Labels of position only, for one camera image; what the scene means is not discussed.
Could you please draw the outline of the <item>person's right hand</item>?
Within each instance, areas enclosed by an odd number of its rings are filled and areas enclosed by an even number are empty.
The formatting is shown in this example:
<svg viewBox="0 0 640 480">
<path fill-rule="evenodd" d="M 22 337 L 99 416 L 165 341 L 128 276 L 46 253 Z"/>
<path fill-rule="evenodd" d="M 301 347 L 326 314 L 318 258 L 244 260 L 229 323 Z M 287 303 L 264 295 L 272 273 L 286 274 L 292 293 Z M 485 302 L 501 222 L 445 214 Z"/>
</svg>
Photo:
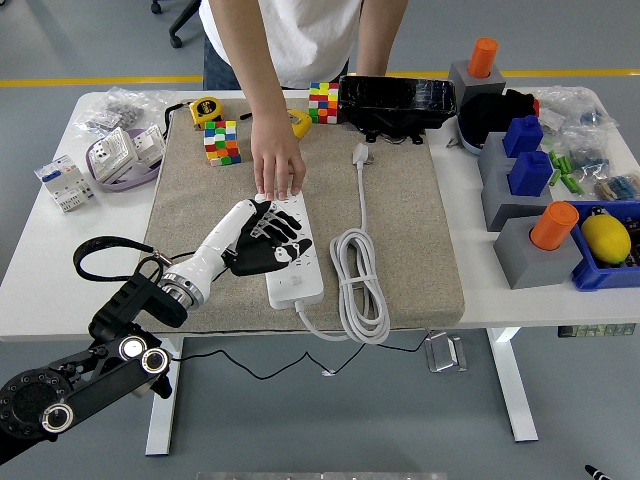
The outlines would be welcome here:
<svg viewBox="0 0 640 480">
<path fill-rule="evenodd" d="M 302 190 L 306 165 L 287 112 L 253 115 L 251 152 L 256 189 L 266 200 L 284 200 Z"/>
</svg>

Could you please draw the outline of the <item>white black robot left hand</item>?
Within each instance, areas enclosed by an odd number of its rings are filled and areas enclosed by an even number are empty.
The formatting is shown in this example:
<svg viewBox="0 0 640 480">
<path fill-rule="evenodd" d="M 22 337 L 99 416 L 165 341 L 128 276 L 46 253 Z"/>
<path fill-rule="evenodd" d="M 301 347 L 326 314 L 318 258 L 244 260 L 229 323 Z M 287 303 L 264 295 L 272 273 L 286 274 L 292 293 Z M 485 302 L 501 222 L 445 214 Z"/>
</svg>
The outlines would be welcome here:
<svg viewBox="0 0 640 480">
<path fill-rule="evenodd" d="M 195 254 L 163 274 L 161 288 L 197 308 L 225 270 L 238 277 L 279 271 L 302 257 L 313 240 L 280 201 L 238 202 L 213 228 Z"/>
</svg>

